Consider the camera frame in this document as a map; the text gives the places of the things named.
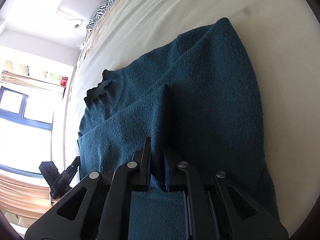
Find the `round metal bolt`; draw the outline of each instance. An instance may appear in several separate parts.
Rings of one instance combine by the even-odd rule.
[[[223,179],[226,177],[226,173],[224,171],[217,171],[217,177]]]
[[[135,167],[137,167],[137,163],[136,162],[129,162],[127,164],[127,166],[128,166],[128,168],[135,168]]]
[[[179,162],[178,165],[179,165],[180,168],[186,168],[186,167],[188,167],[188,163],[187,163],[187,162],[184,162],[184,161]]]
[[[96,179],[97,177],[99,177],[99,173],[96,172],[96,171],[91,172],[90,175],[89,175],[90,179]]]

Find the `zebra print pillow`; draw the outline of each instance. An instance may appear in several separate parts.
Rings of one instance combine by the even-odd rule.
[[[89,30],[92,31],[93,27],[98,22],[99,18],[103,15],[103,13],[107,10],[107,8],[112,4],[114,0],[104,0],[102,4],[96,9],[96,11],[91,15],[89,21]]]

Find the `window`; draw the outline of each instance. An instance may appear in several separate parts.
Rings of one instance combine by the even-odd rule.
[[[51,160],[54,103],[0,88],[0,169],[42,178],[39,165]]]

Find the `beige bed sheet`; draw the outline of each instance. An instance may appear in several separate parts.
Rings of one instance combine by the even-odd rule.
[[[257,76],[266,161],[281,222],[292,234],[320,193],[320,26],[305,0],[116,0],[78,61],[65,124],[66,161],[78,154],[83,98],[104,69],[125,67],[222,17],[230,19]]]

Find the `window frame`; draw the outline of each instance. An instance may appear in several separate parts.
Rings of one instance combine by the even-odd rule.
[[[3,96],[4,92],[6,90],[14,92],[14,93],[17,93],[17,94],[21,94],[21,95],[23,95],[23,97],[22,97],[22,100],[21,100],[20,109],[19,109],[19,113],[18,114],[10,112],[10,111],[7,111],[7,110],[4,110],[4,109],[0,109],[0,118],[5,119],[7,121],[11,121],[11,122],[15,122],[15,123],[31,126],[31,127],[34,127],[34,128],[39,128],[39,129],[44,129],[44,130],[51,131],[51,143],[50,143],[51,144],[50,145],[51,152],[50,152],[50,155],[51,155],[51,160],[52,160],[53,116],[52,116],[52,122],[51,123],[31,120],[31,119],[23,117],[25,109],[26,109],[26,105],[27,105],[27,99],[29,98],[29,96],[25,95],[23,93],[11,90],[9,88],[6,88],[4,86],[1,86],[0,87],[0,102],[1,102],[1,99],[2,99],[2,96]],[[28,176],[28,177],[33,177],[33,178],[41,178],[41,179],[44,178],[41,173],[35,173],[35,172],[31,172],[31,171],[23,171],[23,170],[19,170],[19,169],[16,169],[16,168],[8,167],[8,166],[2,165],[2,164],[0,164],[0,169],[3,170],[3,171],[8,171],[8,172],[19,174],[19,175],[23,175],[23,176]]]

